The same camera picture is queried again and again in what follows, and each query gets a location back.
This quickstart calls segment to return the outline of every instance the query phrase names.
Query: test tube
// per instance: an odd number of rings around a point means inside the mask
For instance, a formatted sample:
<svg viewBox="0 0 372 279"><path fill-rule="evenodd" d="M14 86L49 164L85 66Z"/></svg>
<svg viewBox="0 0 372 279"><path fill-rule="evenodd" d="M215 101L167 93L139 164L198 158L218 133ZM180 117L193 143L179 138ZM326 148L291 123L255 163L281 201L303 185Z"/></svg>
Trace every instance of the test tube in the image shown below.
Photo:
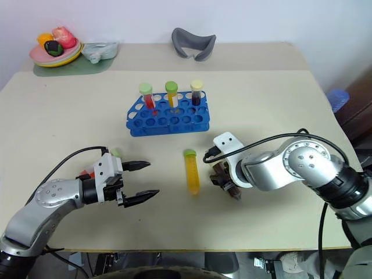
<svg viewBox="0 0 372 279"><path fill-rule="evenodd" d="M196 152L192 149L186 149L184 151L184 157L187 172L187 187L191 194L196 195L200 189Z"/></svg>
<svg viewBox="0 0 372 279"><path fill-rule="evenodd" d="M174 81L168 81L165 84L165 90L168 93L168 102L171 108L176 108L178 106L177 91L178 85Z"/></svg>
<svg viewBox="0 0 372 279"><path fill-rule="evenodd" d="M155 101L152 96L152 86L148 83L141 83L139 85L139 92L144 96L145 106L148 109L155 108Z"/></svg>
<svg viewBox="0 0 372 279"><path fill-rule="evenodd" d="M191 103L193 106L199 106L202 100L203 81L193 80L191 83Z"/></svg>

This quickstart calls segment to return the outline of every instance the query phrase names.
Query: white wall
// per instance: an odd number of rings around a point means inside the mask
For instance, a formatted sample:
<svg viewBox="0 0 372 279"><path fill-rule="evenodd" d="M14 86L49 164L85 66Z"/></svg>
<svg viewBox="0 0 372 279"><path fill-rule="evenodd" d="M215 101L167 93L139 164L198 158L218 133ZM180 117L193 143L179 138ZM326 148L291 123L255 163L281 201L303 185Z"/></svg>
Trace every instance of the white wall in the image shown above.
<svg viewBox="0 0 372 279"><path fill-rule="evenodd" d="M37 35L61 25L85 42L169 42L175 27L218 42L289 41L325 91L372 64L371 0L0 0L0 88Z"/></svg>

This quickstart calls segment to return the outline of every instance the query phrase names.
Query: beige table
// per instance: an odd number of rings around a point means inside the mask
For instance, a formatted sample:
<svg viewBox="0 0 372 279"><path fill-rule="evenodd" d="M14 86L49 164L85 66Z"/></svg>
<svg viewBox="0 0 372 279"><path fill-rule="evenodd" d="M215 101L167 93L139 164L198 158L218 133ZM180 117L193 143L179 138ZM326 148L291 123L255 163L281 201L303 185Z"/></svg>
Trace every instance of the beige table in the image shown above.
<svg viewBox="0 0 372 279"><path fill-rule="evenodd" d="M225 131L249 144L306 127L334 141L360 170L325 95L289 44L216 45L203 63L179 58L169 45L125 45L110 70L89 76L36 77L30 66L0 93L0 231L67 154L107 145L121 149L125 160L152 163L125 174L126 194L145 189L160 193L133 208L108 202L77 210L61 222L51 246L80 251L314 249L323 204L317 195L293 183L272 192L244 189L237 202L209 181L204 151ZM205 83L209 131L131 137L125 116L139 96L139 83L149 82L155 92L163 92L165 82L174 80L180 90L187 90L195 78ZM273 150L281 142L254 152ZM186 148L198 153L197 198L186 186ZM87 152L54 177L73 178L97 158L99 152ZM324 247L343 246L349 242L329 211Z"/></svg>

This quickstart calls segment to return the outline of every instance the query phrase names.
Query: blue test tube rack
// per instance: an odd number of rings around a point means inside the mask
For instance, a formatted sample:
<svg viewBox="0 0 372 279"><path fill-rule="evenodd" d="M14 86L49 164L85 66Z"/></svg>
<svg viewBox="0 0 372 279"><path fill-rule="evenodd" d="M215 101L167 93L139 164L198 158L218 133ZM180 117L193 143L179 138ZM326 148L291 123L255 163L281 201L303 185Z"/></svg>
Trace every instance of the blue test tube rack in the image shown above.
<svg viewBox="0 0 372 279"><path fill-rule="evenodd" d="M203 132L209 130L207 96L202 91L201 104L193 106L191 91L178 92L178 106L171 108L167 93L154 93L155 109L147 109L139 97L127 113L127 128L133 137Z"/></svg>

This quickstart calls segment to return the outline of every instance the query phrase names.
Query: green mat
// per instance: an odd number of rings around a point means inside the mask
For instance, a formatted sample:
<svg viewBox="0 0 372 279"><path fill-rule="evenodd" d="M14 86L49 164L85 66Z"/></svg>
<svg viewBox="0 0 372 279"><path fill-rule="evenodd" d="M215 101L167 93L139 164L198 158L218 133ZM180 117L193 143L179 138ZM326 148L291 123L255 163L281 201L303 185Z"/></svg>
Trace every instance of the green mat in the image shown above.
<svg viewBox="0 0 372 279"><path fill-rule="evenodd" d="M57 77L57 76L76 76L80 74L97 74L110 68L113 59L101 60L97 64L92 64L83 55L69 64L56 67L45 68L34 65L34 74L38 77Z"/></svg>

